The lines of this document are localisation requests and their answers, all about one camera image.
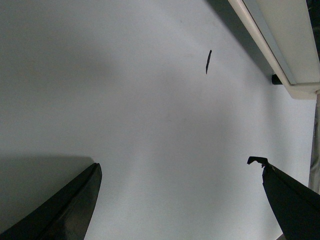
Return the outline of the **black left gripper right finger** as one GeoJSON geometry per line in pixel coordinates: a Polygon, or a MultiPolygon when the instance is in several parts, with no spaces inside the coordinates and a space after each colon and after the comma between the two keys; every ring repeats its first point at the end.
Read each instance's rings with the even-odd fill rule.
{"type": "Polygon", "coordinates": [[[263,168],[262,185],[274,216],[287,240],[320,238],[320,195],[269,163],[250,156],[247,164],[263,168]]]}

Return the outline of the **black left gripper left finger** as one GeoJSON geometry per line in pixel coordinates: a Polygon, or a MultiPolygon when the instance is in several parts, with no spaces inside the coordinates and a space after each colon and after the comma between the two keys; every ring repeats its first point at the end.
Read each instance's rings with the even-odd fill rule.
{"type": "Polygon", "coordinates": [[[0,234],[2,240],[83,240],[102,181],[93,163],[41,206],[0,234]]]}

